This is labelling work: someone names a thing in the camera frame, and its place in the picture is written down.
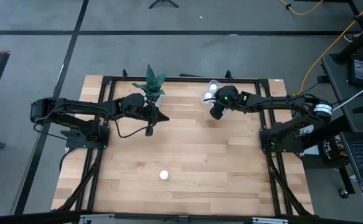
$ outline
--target wooden table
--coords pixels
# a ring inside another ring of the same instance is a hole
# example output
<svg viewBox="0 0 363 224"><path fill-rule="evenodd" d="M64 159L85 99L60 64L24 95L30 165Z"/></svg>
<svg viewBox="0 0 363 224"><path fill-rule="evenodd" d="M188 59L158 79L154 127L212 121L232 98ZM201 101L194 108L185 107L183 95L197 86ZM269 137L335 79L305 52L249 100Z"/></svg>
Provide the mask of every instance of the wooden table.
<svg viewBox="0 0 363 224"><path fill-rule="evenodd" d="M86 76L80 100L97 102L102 76ZM269 80L271 95L286 95L282 80ZM115 98L141 92L132 82L116 82ZM239 91L255 93L254 84L236 83ZM158 123L154 134L144 131L126 139L111 134L98 179L95 212L190 215L274 215L265 155L261 151L258 113L226 111L221 120L200 103L206 83L165 82L160 111L170 121ZM277 121L291 119L290 111L275 111ZM91 119L91 116L79 116ZM128 118L119 121L123 135L146 126ZM80 182L86 149L67 156L62 166L52 208L61 206ZM283 154L288 185L313 212L301 161ZM168 181L160 180L169 171ZM84 196L87 206L89 187ZM285 212L278 186L281 211Z"/></svg>

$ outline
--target yellow cable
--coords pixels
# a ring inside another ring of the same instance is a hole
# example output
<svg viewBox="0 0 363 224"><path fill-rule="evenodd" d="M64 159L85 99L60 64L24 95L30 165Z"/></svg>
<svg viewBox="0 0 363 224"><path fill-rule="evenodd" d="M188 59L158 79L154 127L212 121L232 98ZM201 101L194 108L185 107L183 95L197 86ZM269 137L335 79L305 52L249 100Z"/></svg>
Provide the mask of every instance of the yellow cable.
<svg viewBox="0 0 363 224"><path fill-rule="evenodd" d="M284 0L279 0L280 2L282 2L285 6L288 5L288 3L284 2ZM317 5L315 5L312 9L310 9L309 11L305 12L305 13L298 13L295 10L292 9L292 7L289 7L288 9L290 9L290 11L292 11L293 13L295 13L298 16L305 16L307 14L309 14L310 12L314 11L324 0L321 0L319 3L317 3Z"/></svg>
<svg viewBox="0 0 363 224"><path fill-rule="evenodd" d="M333 47L333 45L336 44L336 42L338 40L340 40L340 38L356 23L356 21L353 21L344 31L343 33L324 51L324 53L321 54L321 56L319 56L319 58L313 63L313 65L310 67L310 69L307 71L306 76L304 76L303 82L301 84L301 88L299 93L293 93L293 96L298 96L303 92L303 88L304 88L304 83L306 82L306 79L308 77L308 74L310 74L310 72L312 71L312 69L314 68L314 66L320 61L321 58L323 58L325 56L325 54L328 52L329 49L331 49Z"/></svg>

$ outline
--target tripod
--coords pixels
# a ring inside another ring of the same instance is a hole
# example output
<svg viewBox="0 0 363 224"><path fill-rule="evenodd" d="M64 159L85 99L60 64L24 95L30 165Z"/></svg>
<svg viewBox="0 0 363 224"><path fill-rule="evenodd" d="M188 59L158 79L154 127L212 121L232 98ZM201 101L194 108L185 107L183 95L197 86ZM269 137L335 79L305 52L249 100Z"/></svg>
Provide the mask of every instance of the tripod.
<svg viewBox="0 0 363 224"><path fill-rule="evenodd" d="M154 3L152 3L152 5L150 5L149 7L148 7L148 9L152 9L155 5L156 5L156 3L158 3L158 2L164 2L164 1L167 1L167 2L170 2L174 7L176 7L176 8L178 8L179 6L176 4L176 3L174 3L172 0L156 0Z"/></svg>

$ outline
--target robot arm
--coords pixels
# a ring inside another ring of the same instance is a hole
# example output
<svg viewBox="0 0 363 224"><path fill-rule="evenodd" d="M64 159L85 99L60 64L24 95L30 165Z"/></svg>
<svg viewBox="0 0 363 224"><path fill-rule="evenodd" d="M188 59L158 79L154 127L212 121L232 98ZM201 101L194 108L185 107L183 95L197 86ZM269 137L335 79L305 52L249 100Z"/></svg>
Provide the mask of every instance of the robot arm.
<svg viewBox="0 0 363 224"><path fill-rule="evenodd" d="M104 119L117 120L123 117L147 121L146 135L153 133L152 127L160 121L168 121L152 102L144 106L144 96L133 93L103 103L89 103L83 101L60 98L44 98L32 103L31 121L35 124L52 122L80 131L87 141L100 142L105 138L105 132L100 122L95 119L84 121L69 114L97 115Z"/></svg>
<svg viewBox="0 0 363 224"><path fill-rule="evenodd" d="M301 128L313 124L321 128L331 120L332 106L313 95L300 95L297 97L262 97L260 95L241 93L234 86L224 86L214 94L214 106L210 114L215 119L220 119L224 109L237 110L243 113L255 113L263 110L295 110L301 113L297 119L285 123L275 123L270 130L265 130L269 145L273 151L301 152L303 146L299 133Z"/></svg>

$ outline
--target black metal frame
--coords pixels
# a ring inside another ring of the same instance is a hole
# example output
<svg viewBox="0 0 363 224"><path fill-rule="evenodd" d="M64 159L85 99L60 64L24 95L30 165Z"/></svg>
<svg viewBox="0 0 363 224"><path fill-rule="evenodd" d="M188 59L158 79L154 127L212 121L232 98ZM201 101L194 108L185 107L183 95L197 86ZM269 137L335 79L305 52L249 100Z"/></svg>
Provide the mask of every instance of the black metal frame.
<svg viewBox="0 0 363 224"><path fill-rule="evenodd" d="M176 4L176 3L174 3L172 0L156 0L155 2L153 2L152 3L152 5L150 5L149 7L148 7L148 9L152 9L155 5L156 5L156 3L158 3L158 2L169 2L170 4L172 4L174 7L176 7L176 8L178 8L179 6Z"/></svg>
<svg viewBox="0 0 363 224"><path fill-rule="evenodd" d="M234 79L230 72L227 72L225 78L205 78L205 77L193 77L185 76L182 77L166 77L166 82L204 82L208 83L212 79L216 79L221 83L251 83L256 87L256 94L261 95L261 88L264 88L266 96L270 96L270 87L267 79ZM127 72L123 70L123 75L121 77L103 77L101 83L100 95L98 97L99 101L103 101L103 96L107 85L110 84L110 92L108 99L112 100L115 92L116 81L145 81L146 77L130 77ZM262 129L266 128L266 119L264 111L259 112L260 122ZM269 110L271 124L275 123L275 115L273 110ZM266 161L268 164L268 173L270 178L271 194L273 196L273 205L275 211L275 217L273 218L284 218L287 220L292 220L291 223L345 223L339 220L327 220L319 218L315 215L307 212L304 207L298 202L293 192L288 188L286 181L285 168L283 165L282 155L280 152L277 153L278 169L273 162L270 151L264 150L263 152L266 156ZM83 175L80 185L76 188L72 196L62 205L58 210L52 213L36 213L28 215L13 215L7 217L0 217L0 223L65 223L74 222L77 223L81 215L92 215L93 213L93 203L95 199L95 191L97 189L98 175L100 171L100 164L102 160L103 149L97 149L97 156L95 162L90 168L91 156L93 149L87 149L86 159L83 168ZM89 179L92 178L91 189L88 197L88 204L86 210L81 210L81 201L83 199L84 188L87 185ZM278 198L278 192L276 184L279 184L284 193L286 213L282 214L280 209L280 202ZM76 208L74 211L69 211L73 203L76 202ZM300 216L293 215L291 205L294 206L296 211ZM181 223L188 223L190 221L223 221L223 222L245 222L252 223L258 218L265 217L234 217L234 216L218 216L218 215L150 215L150 214L108 214L108 218L124 218L124 219L144 219L144 220L172 220Z"/></svg>

